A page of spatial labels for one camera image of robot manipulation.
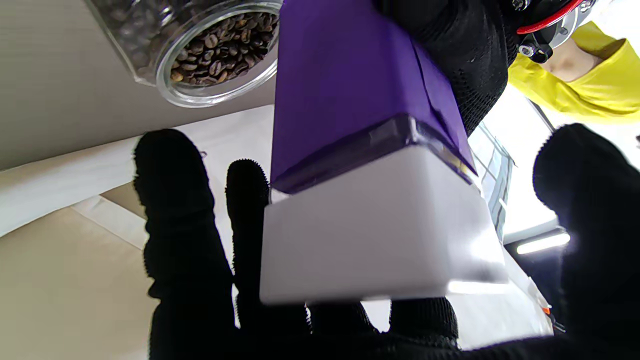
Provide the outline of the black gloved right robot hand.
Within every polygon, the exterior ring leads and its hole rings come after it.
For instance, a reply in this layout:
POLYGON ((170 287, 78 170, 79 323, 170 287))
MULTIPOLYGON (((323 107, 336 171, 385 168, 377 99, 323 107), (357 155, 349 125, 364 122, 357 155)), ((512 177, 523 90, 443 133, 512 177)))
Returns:
POLYGON ((175 129, 147 132, 134 150, 134 187, 147 216, 143 250, 151 360, 637 360, 639 171, 580 123, 558 128, 537 154, 532 184, 570 241, 561 258, 565 333, 458 347, 448 299, 391 303, 379 332, 360 303, 265 306, 259 258, 269 187, 251 159, 233 162, 225 191, 229 266, 201 153, 175 129))

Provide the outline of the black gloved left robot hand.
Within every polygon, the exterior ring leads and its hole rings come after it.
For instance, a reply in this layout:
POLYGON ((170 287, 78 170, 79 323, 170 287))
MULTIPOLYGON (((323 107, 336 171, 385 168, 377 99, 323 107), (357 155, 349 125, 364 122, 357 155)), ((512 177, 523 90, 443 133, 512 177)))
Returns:
POLYGON ((518 53, 517 14, 510 0, 375 0, 450 82, 471 135, 508 83, 518 53))

